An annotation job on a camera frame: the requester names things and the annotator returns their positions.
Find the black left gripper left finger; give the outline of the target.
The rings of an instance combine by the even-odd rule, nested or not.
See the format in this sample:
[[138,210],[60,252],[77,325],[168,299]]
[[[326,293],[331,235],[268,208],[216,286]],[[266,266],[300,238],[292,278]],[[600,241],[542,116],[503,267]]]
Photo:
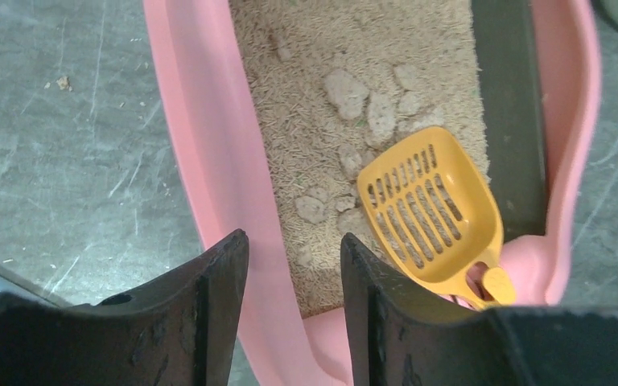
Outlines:
[[0,293],[0,385],[225,385],[249,266],[235,230],[101,303]]

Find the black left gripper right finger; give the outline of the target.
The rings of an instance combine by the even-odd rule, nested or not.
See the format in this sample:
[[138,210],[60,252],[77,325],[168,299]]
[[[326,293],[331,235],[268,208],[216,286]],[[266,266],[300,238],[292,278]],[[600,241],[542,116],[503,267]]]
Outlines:
[[379,260],[340,247],[356,385],[618,385],[618,308],[449,302]]

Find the yellow litter scoop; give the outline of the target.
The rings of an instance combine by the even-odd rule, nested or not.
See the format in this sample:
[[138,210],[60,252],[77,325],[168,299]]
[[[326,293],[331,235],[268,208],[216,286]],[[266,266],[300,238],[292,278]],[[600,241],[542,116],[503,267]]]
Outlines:
[[500,266],[496,200],[449,130],[431,126],[396,143],[356,186],[384,254],[412,281],[475,310],[517,300]]

